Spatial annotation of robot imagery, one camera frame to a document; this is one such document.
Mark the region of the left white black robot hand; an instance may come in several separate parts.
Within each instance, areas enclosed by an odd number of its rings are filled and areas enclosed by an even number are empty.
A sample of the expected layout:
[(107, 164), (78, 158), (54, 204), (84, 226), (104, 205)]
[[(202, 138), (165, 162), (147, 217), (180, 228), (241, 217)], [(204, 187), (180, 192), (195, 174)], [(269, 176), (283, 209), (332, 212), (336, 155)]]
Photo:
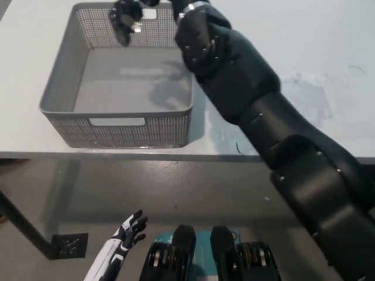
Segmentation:
[(147, 220), (142, 210), (130, 215), (104, 243), (84, 281), (116, 280), (129, 251), (146, 237), (142, 231)]

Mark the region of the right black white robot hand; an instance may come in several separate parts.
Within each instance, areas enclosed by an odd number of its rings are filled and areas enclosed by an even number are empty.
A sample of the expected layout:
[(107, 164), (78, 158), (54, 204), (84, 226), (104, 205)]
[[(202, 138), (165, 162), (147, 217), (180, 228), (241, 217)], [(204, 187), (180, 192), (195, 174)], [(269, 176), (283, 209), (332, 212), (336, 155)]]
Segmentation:
[[(110, 11), (111, 20), (119, 20), (122, 15), (129, 15), (135, 20), (141, 20), (143, 17), (142, 6), (157, 6), (160, 0), (140, 0), (140, 1), (115, 1)], [(193, 1), (189, 0), (171, 0), (173, 19), (177, 20), (179, 14)]]

